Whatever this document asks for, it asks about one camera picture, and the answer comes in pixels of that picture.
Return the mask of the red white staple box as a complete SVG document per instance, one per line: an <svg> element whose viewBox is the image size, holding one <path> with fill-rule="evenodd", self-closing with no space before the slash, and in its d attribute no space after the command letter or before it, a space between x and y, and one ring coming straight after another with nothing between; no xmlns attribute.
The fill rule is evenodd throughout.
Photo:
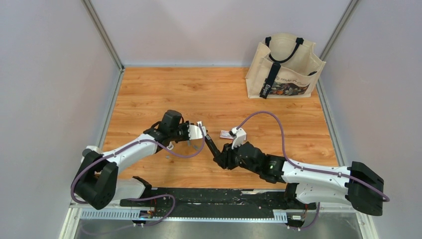
<svg viewBox="0 0 422 239"><path fill-rule="evenodd" d="M233 140L233 136L230 134L230 131L221 130L220 138Z"/></svg>

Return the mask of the white stapler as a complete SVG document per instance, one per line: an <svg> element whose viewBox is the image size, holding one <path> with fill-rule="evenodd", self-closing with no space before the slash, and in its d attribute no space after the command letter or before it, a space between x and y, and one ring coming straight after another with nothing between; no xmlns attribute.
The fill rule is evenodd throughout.
<svg viewBox="0 0 422 239"><path fill-rule="evenodd" d="M202 121L190 123L188 127L189 140L202 139L207 135L207 129Z"/></svg>

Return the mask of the black stapler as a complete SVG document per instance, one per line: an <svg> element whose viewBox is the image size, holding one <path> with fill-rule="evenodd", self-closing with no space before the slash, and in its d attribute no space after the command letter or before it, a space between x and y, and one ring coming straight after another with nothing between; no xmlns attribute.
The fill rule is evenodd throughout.
<svg viewBox="0 0 422 239"><path fill-rule="evenodd" d="M209 148L210 152L212 153L213 157L216 158L221 154L221 151L218 149L212 138L209 134L205 136L205 143Z"/></svg>

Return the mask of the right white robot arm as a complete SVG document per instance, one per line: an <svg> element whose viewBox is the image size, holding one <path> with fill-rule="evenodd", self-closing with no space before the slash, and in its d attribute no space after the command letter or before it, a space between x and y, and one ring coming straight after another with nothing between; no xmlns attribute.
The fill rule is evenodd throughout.
<svg viewBox="0 0 422 239"><path fill-rule="evenodd" d="M353 161L351 166L341 167L306 164L265 154L249 142L238 147L226 143L222 150L214 143L207 146L222 169L241 167L266 182L285 183L284 202L289 208L325 202L350 205L372 216L383 214L384 180L364 163Z"/></svg>

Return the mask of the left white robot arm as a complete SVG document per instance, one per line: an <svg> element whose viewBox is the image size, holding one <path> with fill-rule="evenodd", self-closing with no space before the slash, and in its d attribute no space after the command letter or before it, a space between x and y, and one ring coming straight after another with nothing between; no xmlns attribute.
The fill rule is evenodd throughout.
<svg viewBox="0 0 422 239"><path fill-rule="evenodd" d="M160 121L123 146L106 152L96 146L87 146L71 183L71 198L78 204L89 204L97 210L123 199L133 199L139 206L147 206L152 200L152 193L146 189L146 182L138 178L119 180L119 174L160 150L172 153L175 143L204 140L206 134L202 122L184 121L180 112L168 110Z"/></svg>

